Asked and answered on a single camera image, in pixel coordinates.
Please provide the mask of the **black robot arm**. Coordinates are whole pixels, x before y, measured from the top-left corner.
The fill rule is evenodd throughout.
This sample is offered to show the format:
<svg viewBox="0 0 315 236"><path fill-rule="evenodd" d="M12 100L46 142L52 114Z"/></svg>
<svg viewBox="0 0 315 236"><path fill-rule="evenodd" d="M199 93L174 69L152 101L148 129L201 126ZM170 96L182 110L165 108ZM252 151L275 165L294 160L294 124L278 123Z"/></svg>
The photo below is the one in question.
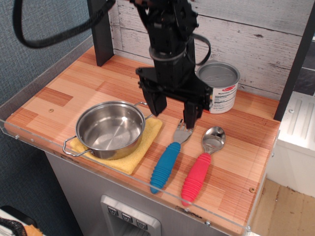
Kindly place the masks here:
<svg viewBox="0 0 315 236"><path fill-rule="evenodd" d="M139 86L153 115L167 106L168 97L184 103L183 118L187 128L194 128L203 110L210 107L212 89L201 81L195 67L203 65L210 52L197 63L195 40L209 45L205 37L195 34L198 14L186 0L133 0L146 28L154 61L153 67L136 69Z"/></svg>

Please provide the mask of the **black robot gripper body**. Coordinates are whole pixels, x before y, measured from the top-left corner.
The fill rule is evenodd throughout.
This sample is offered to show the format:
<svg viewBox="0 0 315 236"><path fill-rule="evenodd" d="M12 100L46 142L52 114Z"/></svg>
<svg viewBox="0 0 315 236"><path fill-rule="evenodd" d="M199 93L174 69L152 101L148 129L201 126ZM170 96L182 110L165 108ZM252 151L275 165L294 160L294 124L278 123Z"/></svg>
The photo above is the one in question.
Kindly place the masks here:
<svg viewBox="0 0 315 236"><path fill-rule="evenodd" d="M210 107L212 89L194 71L194 64L184 57L173 61L154 61L154 67L136 69L143 90L161 92L166 97L182 102L195 102Z"/></svg>

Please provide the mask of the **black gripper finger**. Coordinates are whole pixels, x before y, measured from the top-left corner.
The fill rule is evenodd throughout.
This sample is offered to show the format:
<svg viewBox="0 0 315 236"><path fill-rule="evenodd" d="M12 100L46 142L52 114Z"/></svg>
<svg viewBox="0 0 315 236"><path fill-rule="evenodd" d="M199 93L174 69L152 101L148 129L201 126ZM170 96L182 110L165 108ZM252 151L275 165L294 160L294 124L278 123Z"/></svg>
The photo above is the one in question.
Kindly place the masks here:
<svg viewBox="0 0 315 236"><path fill-rule="evenodd" d="M199 119L203 112L203 106L195 102L187 101L184 103L184 122L187 129L193 129L197 119Z"/></svg>
<svg viewBox="0 0 315 236"><path fill-rule="evenodd" d="M143 96L151 113L158 116L167 106L166 96L161 92L143 90Z"/></svg>

